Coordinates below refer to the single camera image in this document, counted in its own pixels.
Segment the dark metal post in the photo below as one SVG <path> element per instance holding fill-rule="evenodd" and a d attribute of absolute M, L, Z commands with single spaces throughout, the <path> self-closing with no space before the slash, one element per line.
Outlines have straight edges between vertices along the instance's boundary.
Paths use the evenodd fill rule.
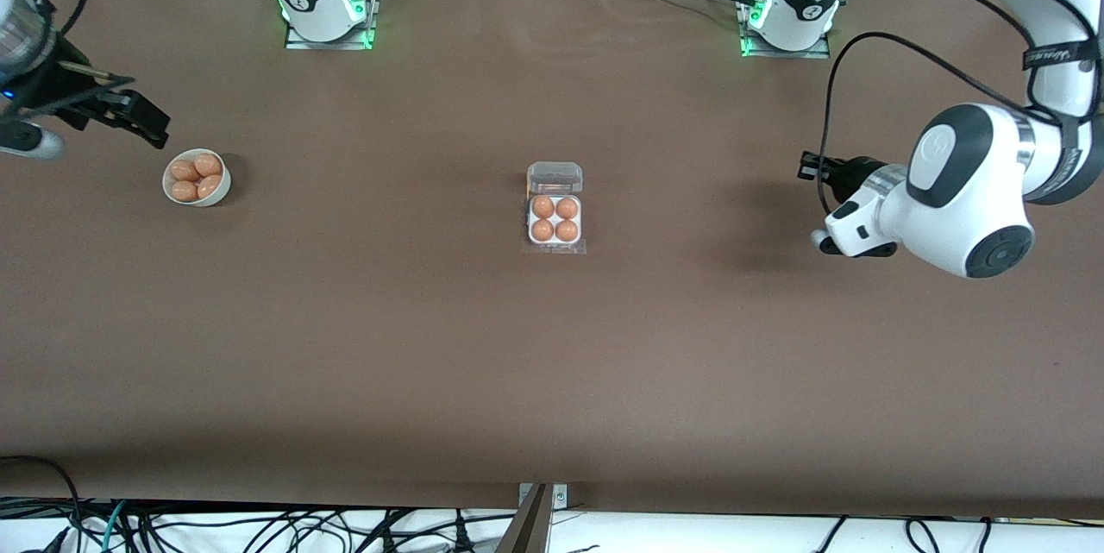
<path fill-rule="evenodd" d="M 546 553 L 555 501 L 555 485 L 529 486 L 493 553 Z"/>

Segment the clear plastic egg carton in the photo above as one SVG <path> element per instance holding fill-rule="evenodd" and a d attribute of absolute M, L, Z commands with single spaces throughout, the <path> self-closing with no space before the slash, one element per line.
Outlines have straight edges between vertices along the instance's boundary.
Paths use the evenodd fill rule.
<path fill-rule="evenodd" d="M 526 176 L 527 191 L 524 200 L 524 240 L 529 245 L 529 249 L 533 253 L 549 253 L 549 254 L 563 254 L 563 255 L 583 255 L 587 253 L 587 242 L 585 242 L 585 231 L 584 231 L 584 204 L 582 202 L 583 187 L 584 187 L 584 176 L 582 167 L 574 163 L 574 161 L 537 161 L 537 163 L 529 164 L 527 168 Z M 562 196 L 576 196 L 580 203 L 580 214 L 577 215 L 575 222 L 580 227 L 580 237 L 575 242 L 567 245 L 567 243 L 559 242 L 559 240 L 549 240 L 545 243 L 537 243 L 535 240 L 530 237 L 530 227 L 537 221 L 535 215 L 530 211 L 530 203 L 535 196 L 552 196 L 559 202 Z M 548 219 L 551 223 L 556 224 L 562 220 L 558 215 L 553 215 L 552 219 Z"/>

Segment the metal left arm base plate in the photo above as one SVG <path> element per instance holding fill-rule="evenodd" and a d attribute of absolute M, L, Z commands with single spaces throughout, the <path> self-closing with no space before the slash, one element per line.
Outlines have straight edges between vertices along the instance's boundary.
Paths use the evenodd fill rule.
<path fill-rule="evenodd" d="M 761 25 L 765 17 L 778 14 L 776 8 L 781 7 L 775 0 L 737 0 L 737 34 L 740 35 L 741 54 L 744 57 L 765 59 L 813 59 L 825 60 L 831 57 L 831 46 L 825 33 L 813 43 L 811 47 L 790 51 L 776 47 L 766 41 L 760 33 L 757 26 Z"/>

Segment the white round bowl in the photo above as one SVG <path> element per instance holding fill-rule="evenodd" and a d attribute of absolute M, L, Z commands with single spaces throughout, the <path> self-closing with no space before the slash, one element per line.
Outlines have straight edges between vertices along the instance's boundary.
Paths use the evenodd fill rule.
<path fill-rule="evenodd" d="M 212 149 L 206 149 L 206 148 L 188 149 L 188 151 L 178 155 L 177 157 L 174 157 L 174 159 L 170 160 L 168 164 L 166 164 L 162 176 L 162 190 L 164 192 L 164 195 L 168 196 L 171 200 L 171 202 L 174 202 L 176 204 L 183 204 L 177 202 L 177 200 L 174 200 L 173 196 L 170 195 L 171 185 L 174 182 L 177 182 L 177 180 L 173 178 L 173 176 L 170 176 L 169 166 L 173 163 L 173 161 L 177 159 L 194 160 L 194 157 L 201 153 L 217 155 L 216 152 L 212 151 Z M 211 208 L 214 206 L 214 204 L 220 203 L 222 199 L 225 199 L 225 196 L 229 196 L 229 188 L 232 187 L 233 177 L 229 171 L 229 164 L 226 164 L 224 158 L 221 155 L 217 155 L 217 157 L 220 157 L 220 159 L 223 161 L 223 173 L 221 174 L 223 176 L 222 183 L 220 184 L 220 187 L 217 187 L 217 190 L 213 192 L 212 195 L 208 196 L 206 199 L 199 199 L 197 202 L 193 203 L 184 204 L 185 206 Z"/>

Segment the brown table cover sheet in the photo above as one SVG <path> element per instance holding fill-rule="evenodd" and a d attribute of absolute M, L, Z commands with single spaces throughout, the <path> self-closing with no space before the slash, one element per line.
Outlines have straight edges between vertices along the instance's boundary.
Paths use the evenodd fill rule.
<path fill-rule="evenodd" d="M 291 51 L 273 0 L 91 0 L 171 116 L 0 157 L 0 455 L 82 494 L 635 512 L 1104 514 L 1104 180 L 965 280 L 813 247 L 831 65 L 718 0 L 381 0 Z M 211 208 L 166 164 L 221 155 Z M 526 176 L 582 167 L 586 254 Z"/>

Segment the small metal bracket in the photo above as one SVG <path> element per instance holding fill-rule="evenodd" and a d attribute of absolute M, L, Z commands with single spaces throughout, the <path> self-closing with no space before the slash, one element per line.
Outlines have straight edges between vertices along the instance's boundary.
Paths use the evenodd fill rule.
<path fill-rule="evenodd" d="M 530 490 L 535 486 L 535 483 L 526 482 L 519 486 L 519 494 L 517 496 L 517 506 L 523 506 L 526 498 Z M 551 506 L 552 511 L 563 511 L 567 510 L 569 497 L 567 497 L 567 483 L 556 482 L 549 485 L 549 497 L 552 499 Z"/>

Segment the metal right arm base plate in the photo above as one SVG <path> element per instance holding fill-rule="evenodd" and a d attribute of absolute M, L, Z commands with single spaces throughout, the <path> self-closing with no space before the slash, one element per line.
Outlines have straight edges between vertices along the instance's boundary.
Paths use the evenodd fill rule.
<path fill-rule="evenodd" d="M 282 17 L 286 22 L 284 49 L 319 51 L 360 51 L 374 47 L 376 21 L 381 0 L 342 0 L 343 11 L 352 20 L 350 30 L 335 41 L 308 41 L 287 21 L 286 11 Z"/>

